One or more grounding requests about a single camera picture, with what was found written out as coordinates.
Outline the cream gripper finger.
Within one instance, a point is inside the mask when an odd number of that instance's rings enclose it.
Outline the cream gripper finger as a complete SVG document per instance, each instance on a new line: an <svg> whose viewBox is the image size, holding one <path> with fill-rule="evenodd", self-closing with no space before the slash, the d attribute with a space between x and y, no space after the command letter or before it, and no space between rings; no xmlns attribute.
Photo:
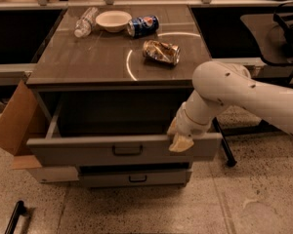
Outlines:
<svg viewBox="0 0 293 234"><path fill-rule="evenodd" d="M193 147L193 145L194 142L190 136L175 134L169 150L171 152L184 152Z"/></svg>

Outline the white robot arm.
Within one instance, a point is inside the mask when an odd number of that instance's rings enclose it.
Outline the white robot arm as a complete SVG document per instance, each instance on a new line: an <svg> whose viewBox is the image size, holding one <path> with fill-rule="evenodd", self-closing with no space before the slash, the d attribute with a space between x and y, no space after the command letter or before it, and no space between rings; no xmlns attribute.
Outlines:
<svg viewBox="0 0 293 234"><path fill-rule="evenodd" d="M293 136L293 89L258 82L240 64L207 61L192 74L193 92L182 103L168 134L172 152L194 146L193 137L203 136L212 120L236 105Z"/></svg>

